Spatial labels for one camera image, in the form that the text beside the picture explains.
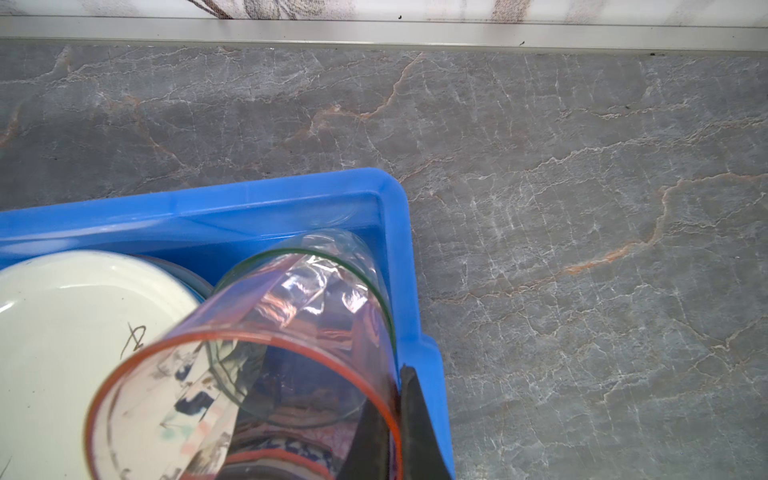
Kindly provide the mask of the cream bird pattern plate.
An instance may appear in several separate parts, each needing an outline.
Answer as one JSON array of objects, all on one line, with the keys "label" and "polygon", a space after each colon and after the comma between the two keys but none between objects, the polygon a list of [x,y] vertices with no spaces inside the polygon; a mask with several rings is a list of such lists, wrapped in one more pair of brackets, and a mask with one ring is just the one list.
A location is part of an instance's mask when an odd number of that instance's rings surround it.
[{"label": "cream bird pattern plate", "polygon": [[118,253],[60,252],[2,269],[2,478],[88,478],[94,394],[200,302],[165,270]]}]

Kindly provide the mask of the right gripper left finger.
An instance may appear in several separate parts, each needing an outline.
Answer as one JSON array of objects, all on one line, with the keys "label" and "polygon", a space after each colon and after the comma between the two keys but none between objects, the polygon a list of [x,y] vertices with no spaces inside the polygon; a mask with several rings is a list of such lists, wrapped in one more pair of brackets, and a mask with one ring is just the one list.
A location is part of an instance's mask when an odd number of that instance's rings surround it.
[{"label": "right gripper left finger", "polygon": [[338,480],[386,480],[390,469],[390,433],[379,410],[367,400]]}]

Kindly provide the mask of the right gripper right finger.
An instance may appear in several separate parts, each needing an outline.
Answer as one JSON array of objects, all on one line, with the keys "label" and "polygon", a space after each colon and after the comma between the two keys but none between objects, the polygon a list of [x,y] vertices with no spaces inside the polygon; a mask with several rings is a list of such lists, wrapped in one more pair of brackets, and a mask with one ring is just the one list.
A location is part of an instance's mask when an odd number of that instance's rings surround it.
[{"label": "right gripper right finger", "polygon": [[403,366],[400,377],[403,478],[405,480],[452,479],[439,449],[416,369]]}]

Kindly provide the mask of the red patterned bowl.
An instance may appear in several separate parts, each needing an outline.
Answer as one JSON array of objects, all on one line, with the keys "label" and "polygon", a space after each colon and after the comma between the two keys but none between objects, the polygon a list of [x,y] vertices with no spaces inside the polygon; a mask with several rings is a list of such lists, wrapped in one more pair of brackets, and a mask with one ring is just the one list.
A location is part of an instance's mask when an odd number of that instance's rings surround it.
[{"label": "red patterned bowl", "polygon": [[267,449],[229,455],[216,479],[334,479],[330,470],[299,454]]}]

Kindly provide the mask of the pink glass cup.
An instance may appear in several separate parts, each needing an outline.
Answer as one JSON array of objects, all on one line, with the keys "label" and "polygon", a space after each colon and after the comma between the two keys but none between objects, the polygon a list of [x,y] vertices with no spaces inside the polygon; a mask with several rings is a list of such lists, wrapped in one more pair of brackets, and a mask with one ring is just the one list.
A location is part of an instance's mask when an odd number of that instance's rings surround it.
[{"label": "pink glass cup", "polygon": [[94,396],[95,479],[398,479],[396,348],[361,254],[280,248],[235,267]]}]

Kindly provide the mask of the watermelon pattern plate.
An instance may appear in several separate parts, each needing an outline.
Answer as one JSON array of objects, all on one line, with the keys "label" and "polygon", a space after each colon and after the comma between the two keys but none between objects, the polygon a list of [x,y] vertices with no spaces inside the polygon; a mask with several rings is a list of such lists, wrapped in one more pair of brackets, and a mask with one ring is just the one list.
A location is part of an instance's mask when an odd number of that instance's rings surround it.
[{"label": "watermelon pattern plate", "polygon": [[204,302],[213,294],[214,287],[209,282],[183,266],[164,259],[146,255],[137,255],[137,258],[147,261],[175,277],[200,302]]}]

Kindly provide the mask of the green glass cup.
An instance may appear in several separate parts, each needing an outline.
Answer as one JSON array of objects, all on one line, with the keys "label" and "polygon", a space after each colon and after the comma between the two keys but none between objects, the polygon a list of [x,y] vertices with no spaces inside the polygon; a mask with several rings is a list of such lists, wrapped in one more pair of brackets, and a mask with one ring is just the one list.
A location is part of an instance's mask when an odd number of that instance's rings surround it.
[{"label": "green glass cup", "polygon": [[367,400],[396,415],[389,299],[359,236],[324,229],[284,239],[227,272],[214,298],[234,337],[206,352],[238,421],[330,427],[359,421]]}]

